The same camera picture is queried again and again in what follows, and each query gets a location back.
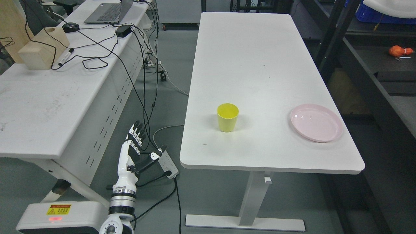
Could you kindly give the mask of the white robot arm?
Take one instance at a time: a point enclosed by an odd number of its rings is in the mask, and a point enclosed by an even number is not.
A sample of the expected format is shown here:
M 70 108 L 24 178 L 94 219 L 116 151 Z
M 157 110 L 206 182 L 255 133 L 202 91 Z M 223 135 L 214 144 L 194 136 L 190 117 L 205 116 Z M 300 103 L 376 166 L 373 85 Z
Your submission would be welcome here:
M 99 234 L 133 234 L 131 221 L 134 219 L 136 192 L 116 189 L 110 199 L 108 217 L 101 225 Z

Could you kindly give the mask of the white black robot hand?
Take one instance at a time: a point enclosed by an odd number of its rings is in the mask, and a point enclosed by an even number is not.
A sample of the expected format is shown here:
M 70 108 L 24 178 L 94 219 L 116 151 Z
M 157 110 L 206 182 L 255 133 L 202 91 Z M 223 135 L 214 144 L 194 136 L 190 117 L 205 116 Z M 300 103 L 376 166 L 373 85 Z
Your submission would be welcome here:
M 143 124 L 137 120 L 129 129 L 124 143 L 122 144 L 119 162 L 118 162 L 118 180 L 113 185 L 113 193 L 131 193 L 136 194 L 137 175 L 148 169 L 154 162 L 158 161 L 163 151 L 158 149 L 156 152 L 150 153 L 145 159 L 150 161 L 146 164 L 136 166 L 131 156 L 139 156 L 140 148 L 143 145 L 142 140 L 146 137 L 144 134 Z

